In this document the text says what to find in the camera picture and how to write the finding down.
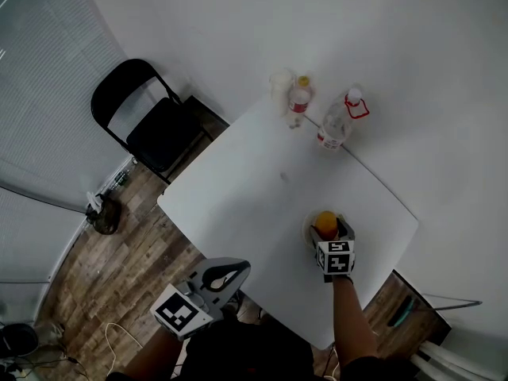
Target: wooden floor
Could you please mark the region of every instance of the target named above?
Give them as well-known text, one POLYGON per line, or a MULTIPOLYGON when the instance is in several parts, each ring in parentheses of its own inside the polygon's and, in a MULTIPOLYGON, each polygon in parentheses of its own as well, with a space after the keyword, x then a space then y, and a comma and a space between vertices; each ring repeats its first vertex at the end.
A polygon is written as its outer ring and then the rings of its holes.
MULTIPOLYGON (((224 131, 225 126, 216 118, 199 106, 192 107, 213 137, 224 131)), ((171 179, 209 144, 203 137, 186 154, 171 179)), ((204 258, 157 206, 157 197, 164 188, 165 184, 145 167, 136 166, 129 181, 111 194, 123 206, 118 231, 112 236, 102 236, 87 227, 69 252, 44 301, 40 320, 52 319, 65 326, 67 354, 83 364, 90 381, 104 380, 113 362, 104 337, 106 324, 122 325, 145 344, 159 327, 149 313, 150 306, 168 283, 183 279, 204 258)), ((407 358, 422 341, 440 344, 449 331, 440 317, 424 311, 412 313, 398 328, 387 327, 408 294, 414 293, 392 274, 365 310, 378 335, 383 357, 407 358)), ((258 310, 247 298, 239 318, 256 323, 258 310)), ((115 327, 109 328, 108 337, 117 354, 115 369, 121 370, 139 347, 115 327)), ((324 371, 328 357, 329 349, 314 349, 317 375, 324 371)), ((336 363, 333 357, 327 374, 336 363)), ((80 377, 74 370, 74 364, 62 362, 53 369, 42 368, 38 372, 48 380, 74 380, 80 377)))

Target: bottle label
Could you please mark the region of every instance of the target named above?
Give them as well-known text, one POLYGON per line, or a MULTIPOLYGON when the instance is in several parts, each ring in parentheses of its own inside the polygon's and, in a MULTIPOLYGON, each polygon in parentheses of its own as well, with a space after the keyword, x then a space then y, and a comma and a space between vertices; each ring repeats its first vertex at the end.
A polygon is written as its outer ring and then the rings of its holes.
POLYGON ((336 151, 342 144, 341 140, 337 140, 330 136, 323 127, 317 131, 317 142, 324 148, 336 151))
POLYGON ((295 113, 305 113, 307 110, 307 105, 309 103, 299 104, 295 103, 292 100, 289 101, 289 110, 294 111, 295 113))

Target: red bottle handle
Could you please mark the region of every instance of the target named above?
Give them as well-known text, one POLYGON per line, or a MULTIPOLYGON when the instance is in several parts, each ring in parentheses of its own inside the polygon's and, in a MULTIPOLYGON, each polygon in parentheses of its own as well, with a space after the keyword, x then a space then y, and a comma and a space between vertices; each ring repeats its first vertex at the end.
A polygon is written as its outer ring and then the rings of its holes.
POLYGON ((358 119, 358 118, 365 117, 365 116, 367 116, 367 115, 369 115, 369 114, 371 113, 370 111, 368 111, 367 105, 365 104, 365 101, 364 101, 362 98, 360 99, 360 102, 358 102, 357 104, 353 105, 351 102, 349 102, 349 101, 348 101, 348 96, 347 96, 347 95, 346 95, 346 97, 344 98, 344 104, 345 104, 345 105, 346 105, 346 107, 348 108, 349 117, 350 117, 350 118, 352 118, 353 120, 356 120, 356 119, 358 119), (360 104, 360 102, 362 102, 362 103, 363 103, 363 105, 364 105, 365 113, 362 113, 362 114, 360 114, 359 116, 353 116, 353 115, 351 114, 351 109, 350 109, 349 107, 350 107, 350 106, 351 106, 351 107, 357 107, 357 106, 360 104))

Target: bottle with yellow cap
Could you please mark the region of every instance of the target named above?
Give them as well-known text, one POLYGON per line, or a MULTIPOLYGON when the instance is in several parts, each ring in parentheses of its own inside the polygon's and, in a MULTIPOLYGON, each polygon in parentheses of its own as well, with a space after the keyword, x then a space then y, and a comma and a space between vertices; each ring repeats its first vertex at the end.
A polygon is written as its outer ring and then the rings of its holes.
POLYGON ((303 115, 307 110, 312 91, 308 76, 300 76, 293 89, 289 93, 289 111, 287 112, 287 124, 293 129, 299 127, 303 121, 303 115))

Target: chair seat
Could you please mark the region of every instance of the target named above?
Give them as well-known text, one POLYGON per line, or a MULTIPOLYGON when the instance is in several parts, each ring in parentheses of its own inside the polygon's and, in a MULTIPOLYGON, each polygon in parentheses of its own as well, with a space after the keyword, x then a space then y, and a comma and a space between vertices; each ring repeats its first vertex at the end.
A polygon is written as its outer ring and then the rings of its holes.
POLYGON ((201 132, 185 107, 163 98, 127 137, 127 144, 156 171, 166 171, 201 132))

